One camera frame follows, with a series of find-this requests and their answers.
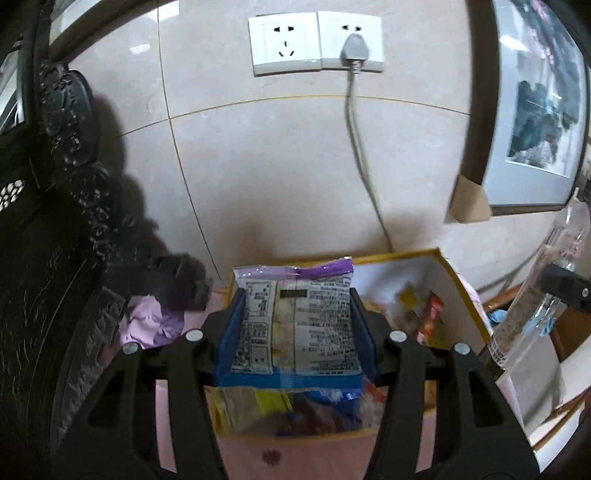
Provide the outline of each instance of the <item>blue object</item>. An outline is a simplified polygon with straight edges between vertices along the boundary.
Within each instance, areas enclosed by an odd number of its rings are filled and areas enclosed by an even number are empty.
[[[361,390],[363,373],[356,375],[298,375],[280,372],[273,367],[271,375],[240,374],[232,372],[217,383],[220,387],[254,388],[337,388]]]
[[[506,316],[506,310],[495,310],[494,312],[488,314],[488,318],[490,319],[490,321],[496,323],[497,325],[501,323],[503,320],[505,320]]]
[[[361,393],[355,392],[346,392],[340,390],[341,396],[338,400],[330,398],[329,396],[325,395],[325,393],[329,393],[326,389],[322,390],[313,390],[310,392],[306,392],[306,395],[323,405],[333,405],[335,411],[338,413],[342,413],[343,415],[357,415],[359,411],[359,400],[361,399]]]
[[[378,377],[378,362],[375,345],[369,334],[367,325],[363,320],[363,316],[354,301],[351,302],[351,324],[353,326],[355,350],[357,351],[357,358],[359,359],[361,370],[369,378],[370,382],[374,383],[375,379]]]
[[[242,316],[246,305],[246,295],[243,295],[231,313],[230,321],[218,343],[216,363],[213,367],[213,380],[216,385],[223,383],[224,378],[231,376],[232,362],[238,350]]]
[[[552,331],[552,329],[554,328],[555,324],[556,324],[556,318],[552,317],[550,319],[550,321],[548,322],[548,325],[546,325],[544,327],[544,329],[541,331],[540,336],[547,337],[550,334],[550,332]]]

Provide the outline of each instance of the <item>white cable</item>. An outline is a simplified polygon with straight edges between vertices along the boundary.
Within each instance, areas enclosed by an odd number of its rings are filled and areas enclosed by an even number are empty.
[[[372,207],[374,208],[376,217],[378,218],[378,222],[380,227],[384,232],[384,237],[386,237],[386,243],[388,245],[388,251],[394,252],[394,245],[392,244],[392,239],[390,238],[390,234],[384,224],[384,219],[382,217],[382,213],[379,208],[378,199],[375,195],[375,189],[371,182],[371,177],[369,175],[369,167],[367,164],[367,160],[365,158],[365,151],[363,149],[363,144],[361,142],[361,134],[359,133],[359,127],[357,126],[357,82],[356,78],[361,74],[361,61],[360,60],[352,60],[351,61],[351,68],[349,70],[349,91],[347,92],[347,126],[349,128],[349,133],[351,136],[351,143],[353,144],[353,150],[355,151],[355,160],[357,161],[357,168],[359,170],[359,175],[361,176],[361,180],[363,181],[363,185],[365,186],[365,190],[367,190],[369,195],[369,200],[371,201]]]

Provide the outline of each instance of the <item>tile grout line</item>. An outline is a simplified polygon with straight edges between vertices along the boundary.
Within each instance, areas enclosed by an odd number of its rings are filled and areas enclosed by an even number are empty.
[[[287,95],[287,96],[282,96],[282,97],[256,98],[253,100],[243,100],[240,102],[224,103],[222,105],[208,106],[205,108],[201,108],[199,110],[193,110],[193,111],[187,112],[187,113],[180,113],[180,114],[174,115],[174,116],[170,116],[170,112],[168,111],[168,102],[167,102],[166,103],[166,111],[167,111],[168,118],[165,118],[163,120],[158,120],[157,122],[153,122],[148,125],[144,125],[143,127],[135,128],[133,130],[130,130],[129,132],[119,135],[119,137],[123,137],[124,135],[130,134],[133,132],[137,132],[138,130],[142,130],[143,128],[151,127],[152,125],[156,125],[156,124],[165,122],[166,120],[175,120],[177,118],[181,118],[181,117],[188,116],[188,115],[193,115],[195,113],[209,112],[210,110],[217,110],[217,109],[224,108],[227,106],[244,105],[246,103],[266,102],[267,100],[290,100],[290,99],[297,99],[297,98],[303,99],[303,98],[346,98],[346,97],[344,95],[331,95],[329,93],[327,93],[327,94],[318,93],[315,95]],[[458,113],[459,115],[470,116],[469,113],[461,112],[459,110],[454,110],[453,108],[448,108],[445,106],[430,105],[429,103],[414,102],[413,100],[401,100],[398,98],[374,97],[374,96],[368,96],[368,95],[359,95],[359,98],[365,98],[365,99],[369,99],[369,100],[384,100],[387,102],[408,103],[409,105],[426,106],[429,108],[434,108],[436,110],[444,110],[446,112]]]
[[[207,248],[207,253],[209,254],[209,258],[212,261],[213,268],[216,269],[217,277],[219,278],[219,280],[221,280],[222,277],[220,276],[220,272],[217,269],[217,265],[215,263],[215,260],[213,259],[212,251],[210,250],[209,245],[207,244],[207,239],[205,238],[205,234],[203,233],[203,228],[201,227],[201,223],[199,223],[199,218],[197,217],[197,210],[195,209],[195,205],[193,203],[193,198],[191,197],[191,192],[189,190],[189,185],[187,184],[187,177],[185,176],[185,173],[184,173],[183,164],[181,163],[181,157],[178,154],[177,140],[174,136],[174,130],[173,130],[173,121],[170,118],[170,111],[168,110],[168,99],[166,97],[166,86],[164,85],[164,68],[162,66],[162,47],[160,44],[160,0],[156,1],[156,19],[157,19],[156,23],[158,25],[158,59],[160,60],[160,75],[162,77],[162,90],[164,93],[164,104],[166,105],[166,115],[168,117],[168,126],[170,128],[170,134],[172,135],[172,138],[173,138],[174,152],[176,153],[176,156],[177,156],[178,167],[180,168],[181,175],[183,176],[183,182],[185,185],[185,189],[187,190],[189,202],[191,203],[191,208],[193,209],[195,221],[197,222],[197,226],[199,227],[199,231],[201,232],[201,237],[203,238],[203,243],[205,243],[205,248]]]

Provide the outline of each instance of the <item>power cord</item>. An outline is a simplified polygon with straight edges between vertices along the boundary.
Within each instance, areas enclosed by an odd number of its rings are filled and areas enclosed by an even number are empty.
[[[369,48],[361,35],[357,33],[349,35],[349,37],[345,41],[345,45],[343,46],[343,56],[346,60],[349,60],[351,62],[351,68],[349,69],[349,88],[347,91],[346,110],[347,127],[349,129],[349,134],[351,136],[351,143],[353,144],[355,160],[357,161],[357,168],[359,170],[359,175],[361,176],[363,185],[365,186],[365,190],[367,190],[368,192],[369,200],[371,201],[372,207],[374,208],[374,212],[376,214],[376,217],[378,218],[379,225],[384,232],[384,236],[386,237],[388,251],[394,252],[394,245],[392,244],[392,239],[390,238],[388,230],[386,229],[386,225],[384,224],[384,219],[382,218],[382,213],[379,208],[378,199],[375,195],[375,189],[371,182],[371,177],[369,175],[369,167],[367,164],[367,160],[365,158],[363,144],[361,142],[361,134],[359,133],[359,127],[357,126],[356,78],[361,74],[362,62],[369,58]]]

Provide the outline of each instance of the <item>beige wall tile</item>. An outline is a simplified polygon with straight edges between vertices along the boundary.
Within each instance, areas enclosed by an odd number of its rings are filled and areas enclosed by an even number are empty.
[[[361,100],[359,110],[395,245],[434,245],[467,117],[380,100]],[[222,276],[241,264],[385,251],[343,99],[254,102],[174,119],[173,129]]]
[[[178,0],[163,5],[160,41],[171,116],[245,100],[344,95],[346,72],[254,78],[248,18],[277,12],[347,11],[382,17],[386,71],[364,73],[360,95],[468,112],[471,59],[464,0],[232,2]]]
[[[155,253],[188,253],[201,263],[207,278],[218,278],[195,220],[168,121],[105,138],[100,156],[120,179],[125,211],[139,219]]]
[[[480,299],[487,301],[500,292],[511,288],[525,280],[535,258],[536,249],[531,252],[503,258],[487,264],[466,267],[459,270],[472,287],[476,289]]]
[[[546,236],[556,212],[497,216],[488,222],[448,223],[439,247],[460,272],[533,252]],[[507,272],[513,267],[505,264]]]

